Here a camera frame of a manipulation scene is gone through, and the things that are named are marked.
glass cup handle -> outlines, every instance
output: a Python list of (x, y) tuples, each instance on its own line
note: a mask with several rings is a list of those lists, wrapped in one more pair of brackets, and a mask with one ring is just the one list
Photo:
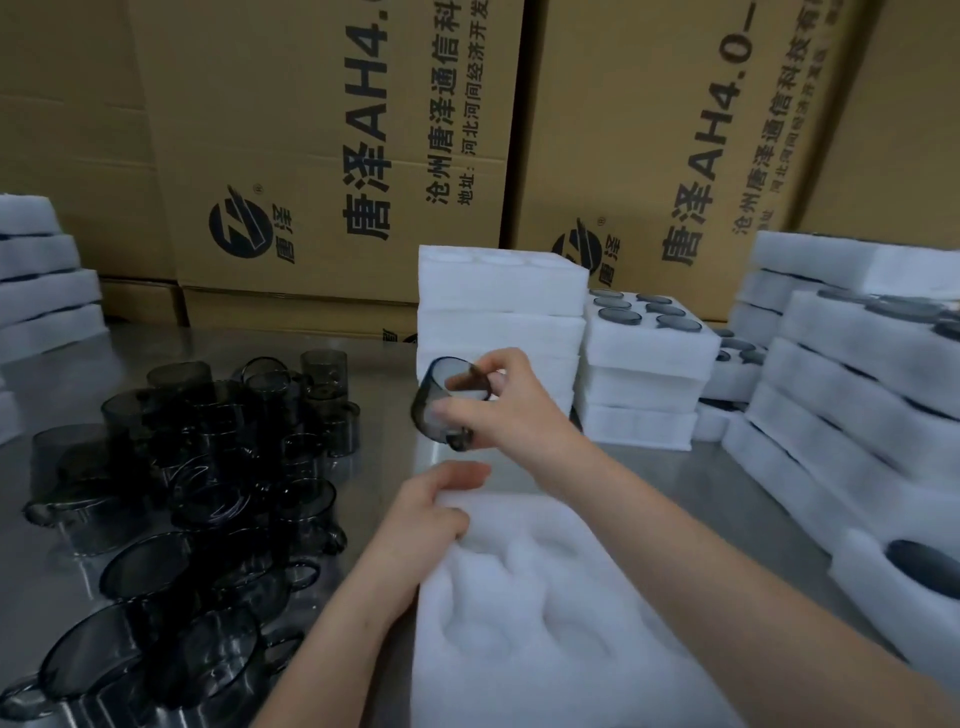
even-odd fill
[(23, 517), (33, 525), (53, 528), (57, 521), (46, 503), (34, 503), (32, 500), (23, 506)]
[(29, 720), (38, 720), (53, 714), (54, 703), (47, 698), (32, 704), (20, 702), (18, 698), (27, 692), (40, 692), (38, 675), (21, 677), (0, 692), (0, 718), (16, 723), (26, 723)]
[(286, 569), (310, 569), (310, 573), (306, 576), (300, 579), (290, 579), (291, 592), (302, 592), (304, 589), (308, 589), (316, 584), (317, 579), (320, 578), (320, 564), (315, 561), (299, 559), (298, 561), (291, 562)]
[(264, 635), (263, 639), (267, 644), (267, 649), (293, 643), (293, 646), (285, 650), (280, 657), (267, 662), (267, 674), (276, 675), (285, 670), (290, 665), (290, 661), (294, 659), (294, 655), (297, 654), (297, 650), (300, 649), (303, 642), (303, 630), (297, 627), (280, 627), (269, 635)]

white foam tray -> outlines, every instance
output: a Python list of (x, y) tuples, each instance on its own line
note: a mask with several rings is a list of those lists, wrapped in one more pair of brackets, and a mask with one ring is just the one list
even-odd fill
[(657, 314), (646, 312), (646, 302), (636, 300), (635, 293), (624, 293), (632, 310), (642, 316), (639, 326), (623, 326), (598, 316), (597, 298), (585, 298), (587, 332), (583, 355), (595, 367), (627, 369), (635, 372), (680, 376), (706, 381), (710, 378), (713, 360), (720, 349), (720, 337), (676, 299), (670, 305), (685, 311), (685, 318), (702, 326), (697, 333), (657, 328)]
[(696, 443), (719, 443), (733, 420), (742, 420), (739, 409), (725, 409), (708, 401), (697, 402), (697, 424), (690, 439)]
[(738, 338), (768, 347), (777, 335), (783, 317), (777, 311), (737, 302), (731, 307), (728, 318), (727, 326), (736, 331)]
[(107, 331), (96, 303), (0, 328), (0, 364), (25, 359)]
[(855, 511), (746, 418), (731, 418), (721, 447), (827, 553), (851, 528), (866, 528)]
[(875, 379), (779, 338), (763, 378), (913, 479), (951, 482), (960, 473), (960, 421), (918, 408)]
[(96, 271), (70, 271), (0, 282), (0, 328), (95, 301), (100, 301)]
[[(704, 386), (701, 397), (708, 400), (750, 401), (756, 384), (760, 381), (763, 365), (744, 361), (740, 357), (739, 349), (721, 346), (720, 351), (725, 352), (730, 359), (718, 359), (713, 363), (713, 373)], [(767, 350), (757, 346), (756, 351), (766, 354)]]
[(22, 433), (23, 420), (13, 392), (0, 392), (0, 445)]
[[(455, 356), (458, 359), (473, 362), (485, 353), (487, 352), (478, 350), (452, 350), (436, 344), (431, 344), (430, 348), (427, 349), (420, 344), (417, 347), (417, 382), (423, 381), (430, 364), (442, 356)], [(534, 375), (547, 392), (573, 391), (573, 381), (577, 376), (580, 356), (560, 358), (558, 356), (535, 354), (529, 358)]]
[(566, 506), (488, 493), (442, 503), (467, 511), (470, 529), (420, 587), (414, 728), (742, 724)]
[(0, 234), (43, 235), (57, 232), (60, 232), (60, 223), (48, 198), (0, 195)]
[(489, 352), (518, 347), (528, 356), (572, 359), (580, 352), (584, 319), (531, 313), (417, 311), (417, 341), (428, 351)]
[(573, 402), (584, 434), (595, 443), (651, 449), (690, 449), (690, 437), (697, 424), (696, 412), (675, 414), (591, 404), (584, 400), (579, 386)]
[(74, 268), (80, 268), (80, 254), (72, 235), (0, 240), (0, 280)]
[(825, 420), (761, 381), (747, 419), (840, 499), (881, 541), (904, 538), (960, 546), (960, 492), (921, 487)]
[(778, 335), (960, 418), (960, 342), (934, 333), (930, 324), (892, 319), (859, 303), (801, 291), (783, 314)]
[(592, 367), (582, 360), (578, 386), (584, 401), (591, 404), (688, 413), (696, 408), (704, 382), (682, 376)]
[(420, 246), (420, 308), (580, 316), (589, 271), (560, 255)]
[(760, 231), (751, 266), (851, 291), (960, 298), (960, 253), (796, 232)]
[(830, 576), (911, 667), (960, 693), (960, 601), (902, 573), (862, 531), (848, 533), (834, 552)]
[(740, 282), (740, 290), (736, 292), (736, 299), (743, 303), (783, 313), (790, 303), (790, 296), (793, 295), (794, 291), (816, 292), (821, 288), (831, 287), (819, 280), (789, 276), (774, 271), (750, 271)]

fingers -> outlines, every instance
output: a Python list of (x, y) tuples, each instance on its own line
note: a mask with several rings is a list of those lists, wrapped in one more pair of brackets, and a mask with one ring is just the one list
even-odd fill
[(466, 511), (459, 508), (444, 508), (441, 514), (441, 518), (449, 524), (456, 538), (459, 539), (467, 533), (467, 529), (470, 528), (470, 516), (467, 515)]
[(432, 500), (441, 490), (468, 491), (479, 488), (490, 476), (490, 471), (487, 463), (446, 460), (421, 473), (417, 480)]
[(530, 359), (520, 349), (497, 349), (485, 353), (473, 364), (485, 375), (496, 372), (498, 369), (507, 370), (507, 374), (531, 372)]

cardboard box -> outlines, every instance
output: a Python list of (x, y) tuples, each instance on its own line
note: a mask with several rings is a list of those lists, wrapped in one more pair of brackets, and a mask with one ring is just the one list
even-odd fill
[(183, 292), (170, 283), (100, 279), (104, 315), (131, 324), (187, 326)]
[(511, 244), (723, 320), (788, 220), (861, 3), (549, 0)]
[(130, 7), (181, 284), (414, 302), (498, 244), (522, 3)]
[(955, 5), (883, 4), (800, 230), (960, 245), (958, 34)]
[(416, 343), (417, 307), (184, 289), (193, 328), (255, 328)]
[(174, 278), (125, 0), (2, 10), (0, 190), (50, 197), (85, 267)]

stainless steel table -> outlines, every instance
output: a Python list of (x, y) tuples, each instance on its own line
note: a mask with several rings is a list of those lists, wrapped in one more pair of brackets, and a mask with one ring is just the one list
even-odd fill
[[(408, 414), (416, 390), (413, 346), (287, 332), (121, 326), (110, 335), (4, 367), (23, 409), (27, 435), (0, 448), (0, 690), (36, 670), (60, 634), (105, 604), (97, 595), (96, 578), (107, 559), (71, 557), (55, 531), (29, 525), (20, 514), (29, 494), (30, 435), (57, 425), (99, 422), (100, 404), (107, 397), (143, 386), (146, 373), (160, 364), (203, 359), (215, 376), (227, 377), (255, 356), (276, 356), (294, 366), (301, 352), (320, 347), (348, 353), (350, 398), (362, 408), (362, 445), (356, 455), (338, 463), (334, 478), (348, 550), (327, 565), (311, 594), (295, 595), (291, 606), (290, 619), (308, 626), (317, 605), (369, 541), (396, 487), (428, 465), (429, 447), (424, 448)], [(607, 450), (728, 542), (881, 641), (828, 578), (828, 556), (720, 448), (698, 444), (689, 453)], [(491, 487), (536, 487), (498, 454), (487, 457), (494, 463)], [(381, 653), (367, 724), (409, 723), (413, 635), (414, 619), (408, 614)]]

